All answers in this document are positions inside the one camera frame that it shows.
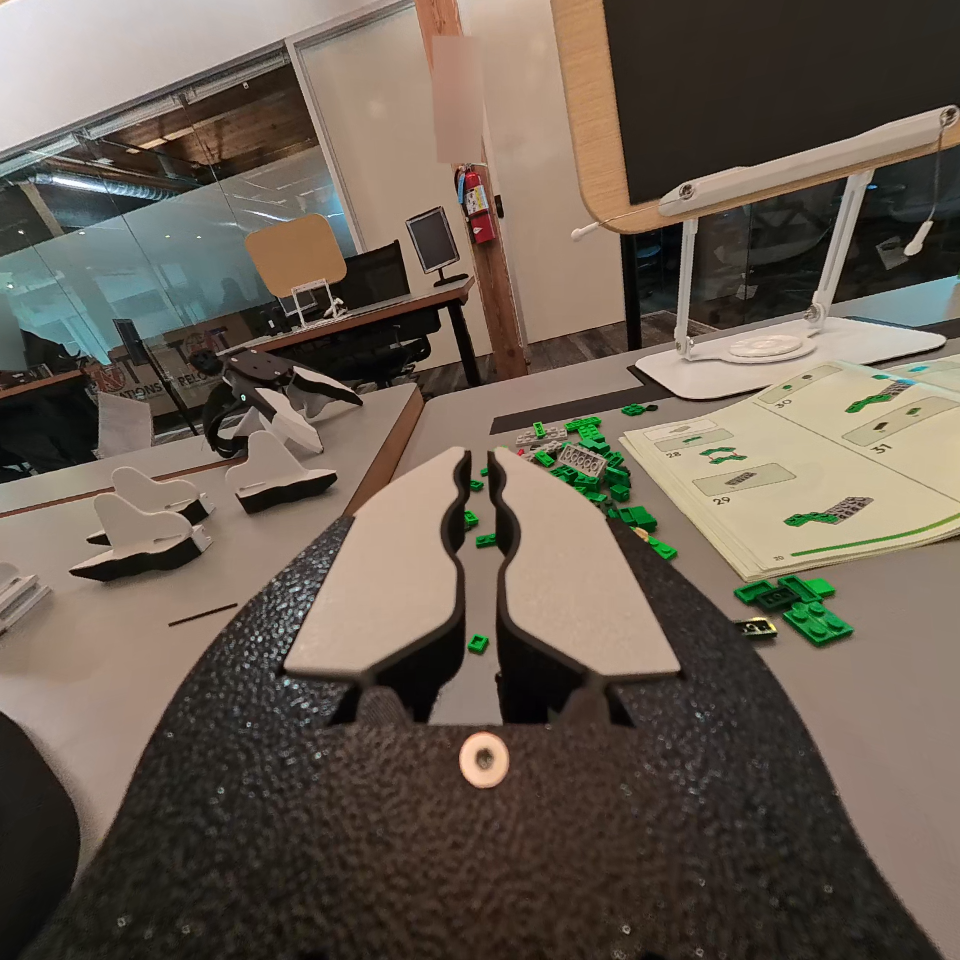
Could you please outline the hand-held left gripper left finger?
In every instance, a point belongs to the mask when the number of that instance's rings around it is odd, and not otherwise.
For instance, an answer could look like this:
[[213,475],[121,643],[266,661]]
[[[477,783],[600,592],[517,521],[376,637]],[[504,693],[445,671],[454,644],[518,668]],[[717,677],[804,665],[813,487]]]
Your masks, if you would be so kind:
[[295,677],[393,690],[426,723],[466,652],[472,455],[452,446],[356,511],[284,661]]

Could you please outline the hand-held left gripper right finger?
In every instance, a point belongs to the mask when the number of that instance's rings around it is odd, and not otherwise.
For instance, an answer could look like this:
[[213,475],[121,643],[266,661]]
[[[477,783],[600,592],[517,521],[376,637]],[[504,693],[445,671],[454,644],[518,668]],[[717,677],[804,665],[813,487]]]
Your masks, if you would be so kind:
[[498,447],[487,486],[503,559],[496,585],[503,722],[546,724],[583,690],[682,677],[641,581],[606,516],[543,468]]

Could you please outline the wooden-top office desk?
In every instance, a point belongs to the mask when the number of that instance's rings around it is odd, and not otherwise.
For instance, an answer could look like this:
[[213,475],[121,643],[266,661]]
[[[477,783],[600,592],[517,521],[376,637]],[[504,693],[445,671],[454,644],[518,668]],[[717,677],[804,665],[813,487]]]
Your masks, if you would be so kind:
[[478,387],[483,378],[464,317],[474,279],[468,277],[429,294],[404,294],[349,310],[338,318],[306,323],[290,332],[260,337],[217,354],[222,363],[248,350],[287,358],[304,356],[321,370],[346,373],[349,378],[377,369],[372,380],[387,386],[405,364],[418,363],[430,354],[428,336],[441,328],[445,310],[460,354],[467,386]]

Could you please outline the grey desk with wooden edge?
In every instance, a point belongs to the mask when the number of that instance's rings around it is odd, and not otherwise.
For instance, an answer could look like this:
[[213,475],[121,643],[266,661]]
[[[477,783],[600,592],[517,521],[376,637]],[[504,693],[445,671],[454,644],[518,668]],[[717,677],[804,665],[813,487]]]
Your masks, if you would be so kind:
[[[415,384],[332,404],[320,418],[324,451],[306,460],[334,470],[324,494],[246,514],[201,438],[141,450],[128,460],[159,478],[184,474],[215,507],[203,555],[173,571],[109,583],[69,570],[98,552],[92,497],[2,510],[2,561],[51,592],[2,636],[1,707],[30,736],[78,814],[78,870],[108,833],[140,756],[171,698],[219,631],[331,522],[390,481],[425,402]],[[177,618],[234,610],[169,628]]]

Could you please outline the pile of green bricks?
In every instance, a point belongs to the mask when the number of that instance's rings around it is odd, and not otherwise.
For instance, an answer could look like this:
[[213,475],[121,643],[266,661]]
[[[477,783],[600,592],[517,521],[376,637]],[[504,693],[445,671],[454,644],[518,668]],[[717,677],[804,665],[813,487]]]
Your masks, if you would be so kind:
[[[636,498],[626,457],[607,440],[599,415],[533,421],[520,429],[511,445],[520,459],[575,490],[608,518],[629,526],[658,556],[668,562],[676,559],[678,550],[660,539],[659,522]],[[603,476],[589,477],[568,466],[558,465],[557,456],[565,445],[579,445],[601,453],[608,464]]]

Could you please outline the loose white jaw part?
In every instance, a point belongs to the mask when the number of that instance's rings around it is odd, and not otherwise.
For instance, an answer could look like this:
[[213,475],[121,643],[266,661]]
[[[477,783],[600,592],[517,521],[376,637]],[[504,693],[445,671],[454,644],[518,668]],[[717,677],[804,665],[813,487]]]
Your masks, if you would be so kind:
[[338,480],[331,469],[308,469],[266,430],[247,439],[246,461],[228,468],[225,485],[247,515],[324,494]]
[[149,571],[175,570],[212,544],[202,524],[172,510],[144,511],[115,492],[98,494],[94,510],[110,549],[69,569],[81,579],[112,582]]
[[25,575],[12,563],[1,562],[1,635],[51,593],[37,574]]
[[[204,520],[214,512],[207,495],[183,478],[158,481],[134,467],[120,466],[112,473],[111,480],[113,490],[110,493],[125,498],[144,512],[172,511],[194,525],[203,525]],[[90,534],[86,542],[92,546],[111,546],[103,524],[102,530]]]

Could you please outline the black device with white jaws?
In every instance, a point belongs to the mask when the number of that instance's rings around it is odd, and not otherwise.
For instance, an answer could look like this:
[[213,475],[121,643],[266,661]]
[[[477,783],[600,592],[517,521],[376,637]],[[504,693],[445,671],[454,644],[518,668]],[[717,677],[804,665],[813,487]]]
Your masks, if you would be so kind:
[[219,377],[201,411],[207,445],[222,459],[246,456],[253,434],[265,429],[282,444],[312,453],[324,446],[315,420],[330,402],[363,406],[352,388],[317,370],[256,348],[218,358],[203,350],[191,361]]

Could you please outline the green plate assembly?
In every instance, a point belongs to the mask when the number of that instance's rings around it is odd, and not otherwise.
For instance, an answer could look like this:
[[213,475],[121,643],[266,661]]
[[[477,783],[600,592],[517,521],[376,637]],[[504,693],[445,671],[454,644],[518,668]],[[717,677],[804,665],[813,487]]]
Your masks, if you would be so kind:
[[748,582],[733,591],[743,604],[760,611],[754,618],[780,617],[816,647],[845,640],[854,628],[829,610],[825,601],[834,597],[835,587],[826,579],[805,579],[785,575],[775,582]]

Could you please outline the pale green instruction booklet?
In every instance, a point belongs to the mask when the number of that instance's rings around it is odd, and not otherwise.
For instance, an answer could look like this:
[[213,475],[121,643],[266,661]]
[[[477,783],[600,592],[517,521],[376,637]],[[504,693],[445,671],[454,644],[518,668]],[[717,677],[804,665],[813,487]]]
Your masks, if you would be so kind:
[[958,356],[832,361],[621,442],[744,580],[958,537]]

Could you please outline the small white stand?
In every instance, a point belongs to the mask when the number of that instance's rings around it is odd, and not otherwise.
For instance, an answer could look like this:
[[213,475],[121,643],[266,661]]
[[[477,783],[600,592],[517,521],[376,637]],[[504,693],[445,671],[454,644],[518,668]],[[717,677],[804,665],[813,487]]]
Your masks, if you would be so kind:
[[293,302],[295,315],[298,318],[299,327],[303,330],[313,323],[312,320],[306,318],[306,311],[320,309],[324,306],[325,310],[322,312],[320,319],[322,323],[338,321],[348,313],[344,302],[332,292],[330,282],[326,278],[294,285],[291,288],[290,298]]

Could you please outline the black office chair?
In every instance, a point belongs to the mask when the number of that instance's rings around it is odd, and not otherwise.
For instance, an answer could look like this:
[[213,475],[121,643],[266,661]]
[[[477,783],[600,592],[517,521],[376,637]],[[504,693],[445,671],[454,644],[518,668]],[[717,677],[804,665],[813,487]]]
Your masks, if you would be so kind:
[[[410,293],[399,240],[345,260],[345,300],[351,310]],[[431,355],[429,336],[441,328],[439,311],[417,309],[354,327],[340,335],[347,378],[383,389]]]

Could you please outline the tan rounded board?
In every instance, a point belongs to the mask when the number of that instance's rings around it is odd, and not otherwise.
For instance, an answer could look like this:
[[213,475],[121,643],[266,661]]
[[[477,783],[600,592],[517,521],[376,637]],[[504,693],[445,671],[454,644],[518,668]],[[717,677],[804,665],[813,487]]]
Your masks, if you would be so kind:
[[247,234],[244,246],[262,282],[274,297],[288,298],[296,287],[342,282],[347,264],[328,219],[307,214]]

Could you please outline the small monitor on stand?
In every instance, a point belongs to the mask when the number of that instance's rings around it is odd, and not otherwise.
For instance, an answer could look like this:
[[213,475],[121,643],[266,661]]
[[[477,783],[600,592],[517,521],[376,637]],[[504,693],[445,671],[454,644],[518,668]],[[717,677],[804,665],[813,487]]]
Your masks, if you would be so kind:
[[434,287],[464,282],[466,273],[445,276],[444,268],[460,261],[446,211],[436,206],[405,221],[414,251],[425,274],[436,273]]

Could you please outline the red fire extinguisher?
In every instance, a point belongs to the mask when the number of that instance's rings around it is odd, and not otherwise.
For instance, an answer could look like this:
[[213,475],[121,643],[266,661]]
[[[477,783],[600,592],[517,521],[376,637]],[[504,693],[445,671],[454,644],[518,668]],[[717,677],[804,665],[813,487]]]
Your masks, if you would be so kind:
[[454,170],[454,182],[471,243],[484,245],[497,239],[482,174],[473,164],[460,164]]

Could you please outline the black rounded object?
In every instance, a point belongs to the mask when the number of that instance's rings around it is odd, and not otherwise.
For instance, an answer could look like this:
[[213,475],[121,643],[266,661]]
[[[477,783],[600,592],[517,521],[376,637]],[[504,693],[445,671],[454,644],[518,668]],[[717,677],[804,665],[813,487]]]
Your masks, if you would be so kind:
[[69,892],[76,808],[27,733],[1,715],[1,957],[15,959]]

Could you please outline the wood-framed black panel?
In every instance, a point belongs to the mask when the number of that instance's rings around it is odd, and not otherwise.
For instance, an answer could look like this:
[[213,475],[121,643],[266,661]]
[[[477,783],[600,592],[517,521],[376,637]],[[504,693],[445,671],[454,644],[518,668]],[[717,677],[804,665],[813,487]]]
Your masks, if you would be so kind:
[[583,204],[641,234],[958,145],[958,2],[551,2]]

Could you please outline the wooden post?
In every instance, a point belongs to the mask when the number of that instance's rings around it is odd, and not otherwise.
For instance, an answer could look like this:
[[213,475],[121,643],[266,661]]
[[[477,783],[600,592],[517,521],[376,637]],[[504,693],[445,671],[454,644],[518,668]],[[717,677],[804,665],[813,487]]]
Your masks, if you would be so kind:
[[479,246],[470,239],[470,247],[496,371],[502,379],[524,377],[529,368],[484,144],[478,41],[464,35],[457,2],[415,1],[414,7],[431,77],[438,161],[453,173],[460,164],[476,166],[490,203],[496,239]]

